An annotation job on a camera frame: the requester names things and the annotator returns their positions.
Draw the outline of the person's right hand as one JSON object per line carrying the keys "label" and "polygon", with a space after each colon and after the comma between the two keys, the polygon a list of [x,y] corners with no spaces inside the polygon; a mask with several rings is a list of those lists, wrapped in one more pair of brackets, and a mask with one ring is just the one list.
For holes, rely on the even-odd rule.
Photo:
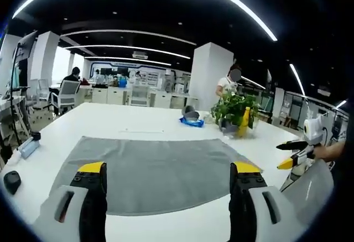
{"label": "person's right hand", "polygon": [[338,159],[343,152],[345,141],[336,142],[331,146],[317,146],[314,148],[314,155],[317,159],[323,159],[325,162],[332,162]]}

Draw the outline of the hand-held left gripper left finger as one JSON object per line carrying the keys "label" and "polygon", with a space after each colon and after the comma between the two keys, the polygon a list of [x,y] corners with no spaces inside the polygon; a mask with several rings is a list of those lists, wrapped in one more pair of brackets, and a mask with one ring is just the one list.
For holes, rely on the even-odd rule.
{"label": "hand-held left gripper left finger", "polygon": [[32,225],[40,241],[106,241],[107,166],[80,167],[69,185],[44,201]]}

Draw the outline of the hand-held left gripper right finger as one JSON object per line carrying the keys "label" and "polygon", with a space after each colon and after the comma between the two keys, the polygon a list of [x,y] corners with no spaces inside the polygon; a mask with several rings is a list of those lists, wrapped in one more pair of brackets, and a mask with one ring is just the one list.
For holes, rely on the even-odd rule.
{"label": "hand-held left gripper right finger", "polygon": [[229,241],[297,241],[305,229],[293,204],[249,163],[230,164],[228,209]]}

